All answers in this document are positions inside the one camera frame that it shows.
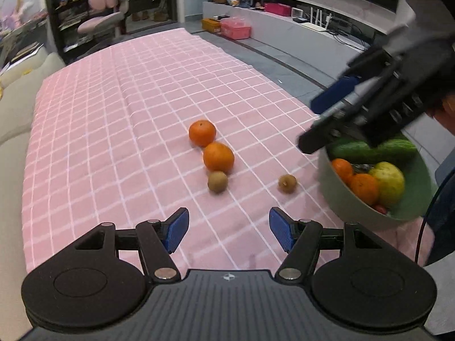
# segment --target yellow fruit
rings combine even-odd
[[[208,189],[216,194],[220,194],[228,187],[228,176],[223,172],[213,172],[208,176]]]
[[[390,208],[401,200],[404,176],[395,165],[383,161],[376,164],[369,174],[379,182],[379,204]]]
[[[282,175],[278,180],[278,188],[285,194],[291,194],[297,187],[297,180],[293,175],[285,174]]]

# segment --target fruit bowl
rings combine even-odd
[[[332,168],[326,148],[320,150],[318,157],[320,191],[329,208],[344,222],[359,222],[373,231],[396,228],[424,215],[434,194],[433,183],[420,154],[400,169],[406,189],[401,201],[390,209],[390,216],[377,212],[352,193]]]

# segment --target blue gripper pad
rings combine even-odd
[[[164,248],[171,254],[177,250],[181,240],[188,231],[190,224],[190,213],[186,208],[180,208],[168,220],[173,221],[168,229],[166,237],[162,240]]]
[[[290,224],[281,213],[274,208],[270,209],[268,223],[270,225],[270,230],[272,230],[283,250],[285,252],[290,252],[296,241],[292,238]]]
[[[359,79],[357,77],[343,77],[339,79],[318,95],[318,97],[311,100],[311,111],[315,114],[322,114],[354,91],[354,88],[358,83]]]

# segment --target beige sofa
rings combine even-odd
[[[29,58],[0,76],[0,340],[30,328],[20,297],[26,276],[22,241],[22,182],[35,98],[43,80],[65,66],[56,53]]]

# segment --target small brown fruit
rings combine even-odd
[[[285,174],[278,180],[278,188],[285,194],[292,194],[297,187],[297,180],[293,175]]]
[[[208,189],[216,194],[220,194],[228,187],[228,176],[223,172],[213,172],[208,176]]]

